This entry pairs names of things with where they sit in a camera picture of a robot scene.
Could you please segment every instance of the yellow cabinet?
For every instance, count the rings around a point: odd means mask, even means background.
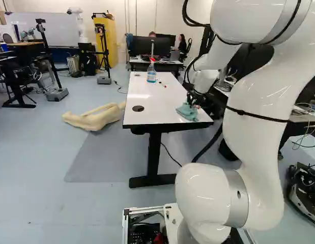
[[[105,35],[106,35],[106,43],[107,49],[109,51],[108,61],[111,68],[115,67],[118,62],[118,46],[117,46],[117,34],[116,34],[116,25],[114,20],[103,18],[103,17],[95,17],[93,18],[94,24],[104,24],[105,26]],[[96,43],[97,43],[97,51],[102,52],[102,44],[100,34],[96,33]],[[99,54],[99,62],[101,63],[103,55]]]

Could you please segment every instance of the laptop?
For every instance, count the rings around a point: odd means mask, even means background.
[[[180,58],[180,51],[179,50],[173,50],[171,51],[171,57],[169,58],[169,61],[177,61]]]

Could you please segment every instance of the person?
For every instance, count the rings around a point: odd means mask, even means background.
[[[149,37],[156,37],[156,33],[155,32],[149,32]]]
[[[184,37],[184,34],[179,35],[179,47],[178,50],[180,50],[182,53],[186,53],[187,50],[187,43],[186,43],[186,38]]]

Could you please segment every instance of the whiteboard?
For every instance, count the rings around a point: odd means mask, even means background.
[[[36,26],[35,19],[45,19],[45,37],[49,46],[78,47],[79,29],[77,17],[67,13],[32,13],[13,12],[5,14],[7,24],[16,24],[19,34]],[[41,33],[34,30],[36,39],[42,39]]]

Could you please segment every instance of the gray device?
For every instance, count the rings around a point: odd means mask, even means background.
[[[180,58],[180,51],[179,50],[173,50],[171,51],[171,57],[169,58],[169,61],[178,61]]]
[[[68,94],[67,88],[51,88],[45,93],[45,96],[48,101],[59,102]]]
[[[105,77],[105,76],[99,76],[97,77],[97,84],[99,85],[111,85],[112,79]]]

